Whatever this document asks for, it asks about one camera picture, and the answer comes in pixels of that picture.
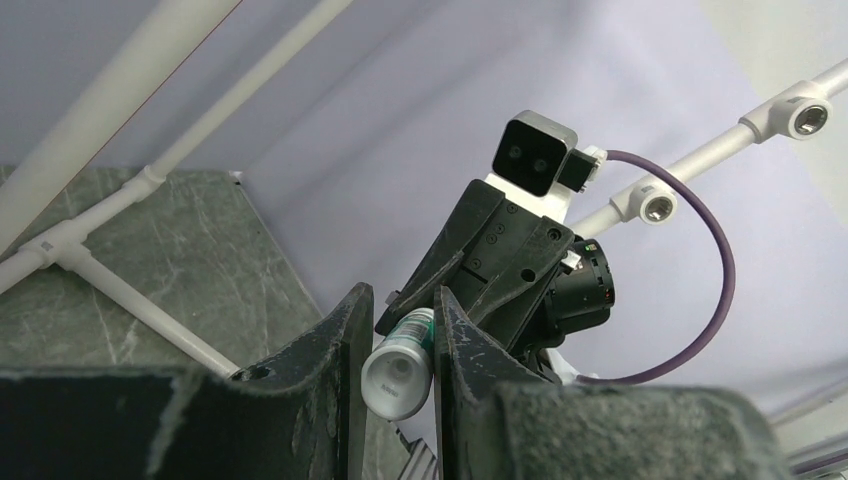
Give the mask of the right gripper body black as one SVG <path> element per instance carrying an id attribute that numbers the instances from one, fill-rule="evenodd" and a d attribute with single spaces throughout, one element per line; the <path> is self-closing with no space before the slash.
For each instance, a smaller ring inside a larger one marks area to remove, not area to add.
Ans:
<path id="1" fill-rule="evenodd" d="M 552 349 L 604 324 L 616 291 L 600 245 L 500 200 L 462 200 L 437 236 L 442 279 L 470 322 L 528 370 L 556 377 Z"/>

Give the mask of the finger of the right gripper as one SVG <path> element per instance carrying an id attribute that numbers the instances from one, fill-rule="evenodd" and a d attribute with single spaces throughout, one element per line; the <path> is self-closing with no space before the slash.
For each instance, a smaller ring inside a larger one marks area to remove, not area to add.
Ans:
<path id="1" fill-rule="evenodd" d="M 550 218 L 517 227 L 507 225 L 494 244 L 482 241 L 473 258 L 487 270 L 486 282 L 463 295 L 468 318 L 510 350 L 538 306 L 542 291 L 575 235 Z"/>
<path id="2" fill-rule="evenodd" d="M 406 314 L 432 305 L 436 287 L 455 275 L 466 252 L 476 244 L 504 200 L 503 191 L 482 180 L 468 184 L 418 266 L 380 316 L 376 333 L 387 335 Z"/>

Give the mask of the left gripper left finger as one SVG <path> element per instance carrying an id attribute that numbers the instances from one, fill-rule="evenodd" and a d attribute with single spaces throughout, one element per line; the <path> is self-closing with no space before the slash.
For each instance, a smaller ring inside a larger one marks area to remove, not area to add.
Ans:
<path id="1" fill-rule="evenodd" d="M 278 353 L 202 367 L 5 368 L 5 479 L 357 479 L 373 289 Z"/>

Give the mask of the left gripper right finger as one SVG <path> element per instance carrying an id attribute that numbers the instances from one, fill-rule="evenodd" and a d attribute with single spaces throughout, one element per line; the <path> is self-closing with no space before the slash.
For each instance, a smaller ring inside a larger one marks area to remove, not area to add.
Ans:
<path id="1" fill-rule="evenodd" d="M 443 479 L 788 479 L 764 416 L 737 393 L 548 382 L 434 295 Z"/>

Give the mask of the green white glue stick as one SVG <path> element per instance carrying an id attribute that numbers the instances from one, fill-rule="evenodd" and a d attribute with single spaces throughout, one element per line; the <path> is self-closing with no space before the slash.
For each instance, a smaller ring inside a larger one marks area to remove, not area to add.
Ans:
<path id="1" fill-rule="evenodd" d="M 422 408 L 434 376 L 434 342 L 434 311 L 418 308 L 372 351 L 362 368 L 361 395 L 375 415 L 406 420 Z"/>

